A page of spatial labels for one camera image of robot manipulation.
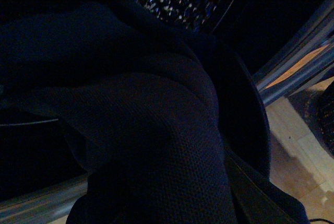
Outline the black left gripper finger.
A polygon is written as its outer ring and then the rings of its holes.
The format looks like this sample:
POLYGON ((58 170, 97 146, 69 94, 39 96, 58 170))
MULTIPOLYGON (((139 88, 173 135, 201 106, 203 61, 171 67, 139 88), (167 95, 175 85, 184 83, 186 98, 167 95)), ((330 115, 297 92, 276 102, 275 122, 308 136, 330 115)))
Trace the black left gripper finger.
POLYGON ((269 198, 226 149, 225 167, 231 190, 249 223, 292 223, 292 218, 269 198))

